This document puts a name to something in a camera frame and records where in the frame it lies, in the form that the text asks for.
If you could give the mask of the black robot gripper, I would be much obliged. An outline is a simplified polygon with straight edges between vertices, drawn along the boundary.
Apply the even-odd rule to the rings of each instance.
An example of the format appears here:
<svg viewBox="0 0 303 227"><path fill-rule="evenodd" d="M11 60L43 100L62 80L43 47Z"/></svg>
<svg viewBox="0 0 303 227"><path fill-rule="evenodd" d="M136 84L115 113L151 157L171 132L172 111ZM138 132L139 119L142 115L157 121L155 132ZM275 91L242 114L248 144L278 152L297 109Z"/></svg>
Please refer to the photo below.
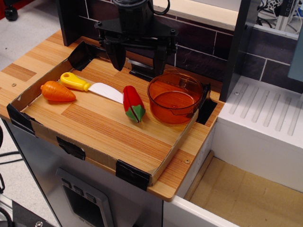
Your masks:
<svg viewBox="0 0 303 227"><path fill-rule="evenodd" d="M167 62L167 52L176 52L178 31L159 22L170 9L170 1L162 11L154 9L152 0L115 0L118 18L99 21L99 42L105 48L114 68L121 71L126 60L126 47L154 50L155 76L162 75Z"/></svg>

